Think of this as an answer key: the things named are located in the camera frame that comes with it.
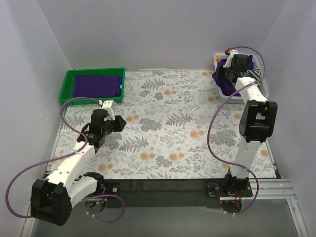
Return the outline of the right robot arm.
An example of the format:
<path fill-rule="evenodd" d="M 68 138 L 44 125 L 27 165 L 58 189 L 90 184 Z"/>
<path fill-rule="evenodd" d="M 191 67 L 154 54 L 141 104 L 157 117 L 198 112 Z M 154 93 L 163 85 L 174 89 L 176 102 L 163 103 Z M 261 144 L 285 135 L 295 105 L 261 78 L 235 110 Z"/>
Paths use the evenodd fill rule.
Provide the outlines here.
<path fill-rule="evenodd" d="M 259 90 L 257 80 L 248 73 L 248 55 L 233 49 L 225 54 L 228 58 L 223 66 L 218 67 L 217 77 L 230 82 L 245 103 L 239 123 L 241 140 L 235 158 L 237 165 L 231 165 L 223 181 L 223 191 L 232 196 L 250 189 L 247 169 L 258 149 L 273 133 L 277 103 L 268 101 Z"/>

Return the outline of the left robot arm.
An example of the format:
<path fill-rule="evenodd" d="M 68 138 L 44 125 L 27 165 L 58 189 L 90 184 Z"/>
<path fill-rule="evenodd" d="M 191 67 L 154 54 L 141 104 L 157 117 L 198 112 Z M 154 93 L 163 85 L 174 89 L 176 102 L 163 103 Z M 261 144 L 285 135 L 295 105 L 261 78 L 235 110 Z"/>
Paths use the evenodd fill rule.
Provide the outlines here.
<path fill-rule="evenodd" d="M 64 225 L 73 207 L 85 198 L 104 193 L 103 175 L 79 173 L 104 145 L 105 138 L 113 132 L 121 132 L 126 121 L 108 109 L 92 112 L 90 123 L 79 131 L 71 155 L 44 180 L 32 185 L 31 216 L 58 226 Z"/>

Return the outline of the blue towel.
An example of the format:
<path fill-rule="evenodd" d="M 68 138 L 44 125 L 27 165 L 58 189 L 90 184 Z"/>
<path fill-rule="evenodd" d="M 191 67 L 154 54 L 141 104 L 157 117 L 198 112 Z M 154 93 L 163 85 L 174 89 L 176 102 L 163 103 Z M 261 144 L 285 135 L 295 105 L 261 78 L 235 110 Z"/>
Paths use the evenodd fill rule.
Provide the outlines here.
<path fill-rule="evenodd" d="M 118 88 L 118 96 L 121 96 L 122 88 L 123 88 L 123 77 L 119 76 L 119 88 Z"/>

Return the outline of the purple towel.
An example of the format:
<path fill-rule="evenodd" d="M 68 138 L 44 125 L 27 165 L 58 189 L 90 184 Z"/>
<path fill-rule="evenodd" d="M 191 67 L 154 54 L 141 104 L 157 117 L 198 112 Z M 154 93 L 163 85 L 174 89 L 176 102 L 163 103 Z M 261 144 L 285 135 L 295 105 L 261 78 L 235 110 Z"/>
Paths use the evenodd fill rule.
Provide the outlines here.
<path fill-rule="evenodd" d="M 76 75 L 73 97 L 118 97 L 119 76 Z"/>
<path fill-rule="evenodd" d="M 249 65 L 254 66 L 252 58 L 247 54 L 235 54 L 220 59 L 212 77 L 223 95 L 228 97 L 236 91 L 238 79 L 251 77 Z"/>

